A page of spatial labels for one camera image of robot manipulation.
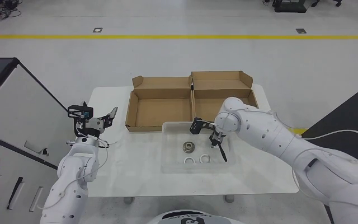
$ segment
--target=white table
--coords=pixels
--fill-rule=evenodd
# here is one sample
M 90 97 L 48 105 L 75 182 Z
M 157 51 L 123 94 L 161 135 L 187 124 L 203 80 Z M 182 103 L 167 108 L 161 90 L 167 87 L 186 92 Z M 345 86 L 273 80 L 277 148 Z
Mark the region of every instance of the white table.
M 125 118 L 132 87 L 95 88 L 89 106 L 103 116 L 118 106 L 114 123 L 102 139 L 116 142 L 109 159 L 88 184 L 89 197 L 137 197 L 169 195 L 234 195 L 296 193 L 291 167 L 234 136 L 237 162 L 217 173 L 165 174 L 161 171 L 161 132 L 128 132 Z M 260 109 L 270 110 L 260 85 L 252 89 Z M 100 150 L 100 164 L 106 152 Z

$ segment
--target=white ring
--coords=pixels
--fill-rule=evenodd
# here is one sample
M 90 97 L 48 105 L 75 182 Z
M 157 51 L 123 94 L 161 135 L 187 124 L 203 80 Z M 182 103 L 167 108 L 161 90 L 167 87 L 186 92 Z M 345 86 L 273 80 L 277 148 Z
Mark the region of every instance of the white ring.
M 203 161 L 202 161 L 202 158 L 203 158 L 203 157 L 208 158 L 208 159 L 209 159 L 209 162 L 203 162 Z M 210 156 L 209 156 L 208 154 L 202 154 L 202 155 L 200 156 L 199 161 L 200 161 L 202 164 L 208 164 L 208 163 L 210 163 Z
M 184 163 L 185 163 L 185 164 L 186 164 L 186 161 L 187 161 L 187 160 L 192 160 L 192 163 L 193 163 L 193 164 L 195 163 L 194 158 L 191 157 L 191 156 L 188 156 L 187 158 L 184 159 Z

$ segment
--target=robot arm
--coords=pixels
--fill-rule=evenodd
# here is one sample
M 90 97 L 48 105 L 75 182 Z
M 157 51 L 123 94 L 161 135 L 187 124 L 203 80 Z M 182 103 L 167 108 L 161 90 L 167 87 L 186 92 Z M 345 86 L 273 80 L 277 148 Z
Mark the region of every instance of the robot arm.
M 68 116 L 74 118 L 78 138 L 75 142 L 67 142 L 72 148 L 58 166 L 59 179 L 52 186 L 42 208 L 41 224 L 78 223 L 88 198 L 87 183 L 95 180 L 100 168 L 98 148 L 102 141 L 98 137 L 112 125 L 117 108 L 101 118 L 93 118 L 93 109 L 85 103 L 83 106 L 70 106 L 68 111 Z
M 245 105 L 235 97 L 223 102 L 214 124 L 195 119 L 191 132 L 198 133 L 200 128 L 213 130 L 212 145 L 219 144 L 229 132 L 236 132 L 251 146 L 292 166 L 300 180 L 299 188 L 304 189 L 307 196 L 330 206 L 336 224 L 352 224 L 358 220 L 358 162 L 355 158 L 292 134 L 271 111 Z

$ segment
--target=metal bearing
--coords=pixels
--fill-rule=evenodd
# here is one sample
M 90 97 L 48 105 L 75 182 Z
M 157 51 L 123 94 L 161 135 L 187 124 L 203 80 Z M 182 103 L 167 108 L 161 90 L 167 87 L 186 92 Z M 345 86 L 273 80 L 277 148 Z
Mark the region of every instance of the metal bearing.
M 185 153 L 192 153 L 194 152 L 194 149 L 195 149 L 195 145 L 192 142 L 185 142 L 183 144 L 183 151 Z
M 191 156 L 188 156 L 187 158 L 184 159 L 184 163 L 185 163 L 185 164 L 186 164 L 186 161 L 187 161 L 187 160 L 192 160 L 192 163 L 193 163 L 193 164 L 195 163 L 194 158 L 191 157 Z
M 203 162 L 203 161 L 202 161 L 202 158 L 203 158 L 203 157 L 208 158 L 208 162 Z M 211 158 L 210 158 L 210 156 L 209 156 L 208 154 L 202 154 L 202 155 L 200 156 L 200 159 L 199 159 L 199 161 L 200 161 L 202 164 L 208 164 L 208 163 L 210 163 L 210 160 L 211 160 Z

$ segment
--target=gray floor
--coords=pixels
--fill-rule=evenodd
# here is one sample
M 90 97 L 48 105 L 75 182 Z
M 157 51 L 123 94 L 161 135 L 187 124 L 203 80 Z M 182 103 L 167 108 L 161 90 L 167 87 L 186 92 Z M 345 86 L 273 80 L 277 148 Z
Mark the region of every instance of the gray floor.
M 322 0 L 307 13 L 275 13 L 261 0 L 24 0 L 0 34 L 358 34 L 358 2 Z M 143 76 L 243 70 L 263 86 L 280 118 L 308 128 L 357 92 L 357 40 L 15 40 L 0 57 L 21 62 L 65 105 L 98 86 L 128 86 Z M 245 223 L 328 223 L 324 206 L 301 193 L 90 198 L 81 223 L 146 223 L 172 209 L 198 209 Z

